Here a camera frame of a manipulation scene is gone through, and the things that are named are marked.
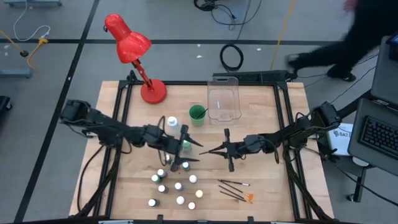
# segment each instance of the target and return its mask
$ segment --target red desk lamp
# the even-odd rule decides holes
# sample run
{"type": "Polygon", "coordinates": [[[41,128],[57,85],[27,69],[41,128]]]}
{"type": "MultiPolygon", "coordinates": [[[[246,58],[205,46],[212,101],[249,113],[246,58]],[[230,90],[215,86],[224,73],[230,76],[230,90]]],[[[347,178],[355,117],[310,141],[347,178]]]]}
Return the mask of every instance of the red desk lamp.
{"type": "Polygon", "coordinates": [[[162,102],[167,95],[164,83],[157,79],[148,79],[144,68],[138,60],[149,50],[152,44],[148,38],[133,32],[119,14],[110,14],[105,19],[105,27],[116,39],[116,50],[122,63],[132,63],[144,80],[141,96],[147,103],[162,102]]]}

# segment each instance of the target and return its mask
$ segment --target lamp base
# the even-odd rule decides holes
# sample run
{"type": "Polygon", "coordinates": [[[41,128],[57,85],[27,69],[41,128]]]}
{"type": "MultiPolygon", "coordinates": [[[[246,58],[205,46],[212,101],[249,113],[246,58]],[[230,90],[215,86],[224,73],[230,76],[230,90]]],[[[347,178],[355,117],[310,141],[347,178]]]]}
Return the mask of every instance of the lamp base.
{"type": "Polygon", "coordinates": [[[164,83],[160,80],[151,79],[154,90],[150,90],[147,85],[143,84],[141,87],[141,96],[145,102],[150,104],[157,104],[162,102],[167,96],[167,89],[164,83]]]}

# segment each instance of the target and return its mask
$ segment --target small bottle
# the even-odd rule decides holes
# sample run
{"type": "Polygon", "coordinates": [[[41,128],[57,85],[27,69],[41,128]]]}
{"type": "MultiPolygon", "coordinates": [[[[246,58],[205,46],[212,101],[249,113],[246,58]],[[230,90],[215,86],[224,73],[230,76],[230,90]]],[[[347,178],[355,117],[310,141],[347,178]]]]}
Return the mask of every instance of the small bottle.
{"type": "Polygon", "coordinates": [[[190,177],[189,177],[189,182],[191,182],[191,183],[196,183],[197,182],[197,180],[198,180],[198,178],[195,176],[195,175],[191,175],[190,177]]]}
{"type": "Polygon", "coordinates": [[[153,199],[153,198],[149,199],[149,201],[148,201],[148,205],[150,207],[158,207],[159,204],[160,204],[160,202],[158,200],[156,200],[156,199],[153,199]]]}
{"type": "Polygon", "coordinates": [[[174,187],[178,191],[182,191],[183,189],[182,184],[180,182],[175,183],[174,187]]]}
{"type": "Polygon", "coordinates": [[[185,203],[185,198],[183,196],[177,197],[177,204],[182,205],[185,203]]]}
{"type": "Polygon", "coordinates": [[[152,181],[155,182],[156,184],[159,184],[162,182],[162,178],[160,178],[158,175],[153,175],[152,176],[152,181]]]}
{"type": "Polygon", "coordinates": [[[197,206],[197,205],[195,205],[194,202],[191,202],[191,203],[188,204],[188,208],[189,208],[190,210],[194,210],[196,206],[197,206]]]}
{"type": "Polygon", "coordinates": [[[157,170],[157,175],[160,177],[160,178],[166,178],[167,177],[167,172],[166,172],[166,170],[163,170],[163,169],[159,169],[159,170],[157,170]]]}
{"type": "Polygon", "coordinates": [[[167,194],[167,192],[169,192],[169,188],[166,187],[166,186],[164,186],[164,185],[158,186],[157,190],[158,190],[160,193],[163,193],[163,194],[167,194]]]}
{"type": "Polygon", "coordinates": [[[172,157],[169,154],[166,154],[166,164],[171,165],[173,163],[172,157]]]}
{"type": "Polygon", "coordinates": [[[191,166],[189,165],[188,162],[183,162],[183,163],[182,163],[182,169],[183,169],[185,172],[188,172],[188,171],[191,170],[191,166]]]}
{"type": "Polygon", "coordinates": [[[184,140],[184,141],[182,142],[182,149],[183,149],[185,152],[190,152],[190,151],[192,151],[191,143],[188,142],[188,141],[186,141],[186,140],[184,140]]]}
{"type": "Polygon", "coordinates": [[[167,125],[170,127],[170,130],[174,134],[178,134],[178,132],[180,131],[180,125],[179,125],[177,119],[173,116],[171,116],[167,119],[167,125]]]}
{"type": "Polygon", "coordinates": [[[197,198],[202,198],[202,197],[203,197],[203,191],[197,190],[197,192],[195,193],[195,195],[197,196],[197,198]]]}

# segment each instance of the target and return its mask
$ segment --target wooden tabletop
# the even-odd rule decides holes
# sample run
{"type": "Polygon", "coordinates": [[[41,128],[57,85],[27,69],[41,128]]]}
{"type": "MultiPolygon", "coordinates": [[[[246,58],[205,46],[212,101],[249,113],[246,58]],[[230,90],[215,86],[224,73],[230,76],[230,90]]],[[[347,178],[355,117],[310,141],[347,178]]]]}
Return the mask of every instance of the wooden tabletop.
{"type": "MultiPolygon", "coordinates": [[[[292,112],[308,113],[308,103],[302,83],[289,83],[289,96],[292,112]]],[[[114,100],[117,93],[118,82],[103,82],[99,93],[96,108],[102,113],[112,116],[114,100]]],[[[285,164],[280,158],[280,164],[275,163],[273,154],[260,152],[247,156],[246,160],[235,160],[235,172],[228,171],[228,161],[220,156],[198,154],[219,146],[224,140],[223,129],[229,128],[231,142],[242,141],[248,134],[273,133],[279,130],[278,115],[275,105],[273,88],[270,86],[240,86],[239,99],[242,117],[232,126],[211,125],[206,117],[205,125],[196,128],[191,125],[188,111],[192,105],[207,106],[206,86],[177,86],[167,87],[168,95],[164,102],[158,105],[145,103],[140,95],[140,86],[132,89],[131,104],[127,124],[130,126],[142,126],[145,124],[157,124],[161,116],[175,116],[182,124],[189,125],[188,132],[191,137],[204,145],[193,146],[192,152],[182,153],[184,157],[199,159],[200,162],[191,163],[191,171],[168,171],[168,177],[163,184],[170,188],[168,194],[157,191],[157,184],[151,181],[157,169],[163,168],[160,164],[157,151],[147,146],[133,148],[131,154],[122,154],[119,166],[118,181],[113,201],[111,218],[115,219],[156,219],[158,214],[163,214],[165,220],[247,220],[253,216],[255,221],[294,221],[292,203],[289,193],[289,185],[285,164]],[[189,175],[195,174],[198,181],[191,184],[189,175]],[[235,185],[235,187],[254,194],[253,204],[247,204],[219,193],[220,184],[217,179],[229,179],[250,183],[250,187],[235,185]],[[174,183],[181,182],[184,186],[182,192],[174,190],[174,183]],[[196,190],[202,190],[203,198],[195,198],[196,190]],[[185,204],[178,205],[176,198],[185,197],[185,204]],[[148,200],[156,198],[160,206],[151,208],[148,200]],[[195,210],[188,209],[188,203],[195,202],[195,210]]],[[[283,93],[280,92],[285,123],[287,116],[283,93]]],[[[122,97],[119,120],[123,111],[125,95],[122,97]]],[[[308,147],[317,149],[315,141],[309,140],[308,147]]],[[[99,148],[97,139],[89,139],[86,147],[82,166],[99,148]]],[[[128,151],[126,142],[123,150],[128,151]]],[[[83,206],[92,196],[98,186],[98,180],[103,162],[104,150],[91,162],[87,168],[82,188],[81,205],[83,206]]],[[[313,195],[317,203],[326,214],[333,216],[328,189],[326,186],[323,168],[318,155],[302,151],[302,163],[305,173],[307,189],[313,195]]],[[[297,189],[298,200],[301,202],[301,194],[297,189]]],[[[70,214],[77,213],[76,194],[70,209],[70,214]]],[[[103,194],[101,214],[104,213],[106,197],[103,194]]],[[[300,211],[303,216],[303,206],[300,203],[300,211]]]]}

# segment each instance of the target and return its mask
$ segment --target yellow cable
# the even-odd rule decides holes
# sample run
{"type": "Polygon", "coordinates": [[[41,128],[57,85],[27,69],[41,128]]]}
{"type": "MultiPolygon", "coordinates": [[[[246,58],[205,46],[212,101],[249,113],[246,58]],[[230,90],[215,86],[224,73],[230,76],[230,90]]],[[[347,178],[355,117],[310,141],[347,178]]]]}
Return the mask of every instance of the yellow cable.
{"type": "Polygon", "coordinates": [[[286,26],[287,26],[287,21],[290,19],[290,16],[292,15],[294,4],[295,4],[295,0],[292,0],[292,2],[290,3],[290,7],[289,7],[289,13],[287,14],[287,16],[285,18],[284,25],[282,27],[282,31],[280,32],[279,37],[278,37],[278,44],[276,45],[276,48],[275,48],[275,51],[274,51],[274,55],[272,56],[272,62],[271,62],[270,70],[272,70],[274,68],[274,62],[275,62],[275,59],[276,59],[276,55],[278,54],[279,45],[280,45],[281,40],[284,37],[286,26]]]}
{"type": "Polygon", "coordinates": [[[15,46],[19,50],[19,52],[22,52],[22,49],[19,47],[19,45],[17,45],[14,41],[12,41],[12,39],[6,33],[4,33],[2,30],[0,30],[0,34],[5,36],[8,39],[8,41],[11,42],[13,44],[13,46],[15,46]]]}
{"type": "Polygon", "coordinates": [[[33,66],[30,64],[30,58],[33,56],[33,54],[35,54],[36,50],[39,49],[39,47],[40,47],[41,45],[46,44],[46,43],[48,43],[48,42],[49,42],[49,41],[48,41],[47,39],[45,39],[45,38],[39,38],[39,43],[36,45],[36,48],[35,48],[35,49],[32,51],[32,53],[28,56],[28,58],[27,58],[27,64],[28,64],[29,67],[32,68],[33,70],[36,70],[36,68],[33,67],[33,66]]]}

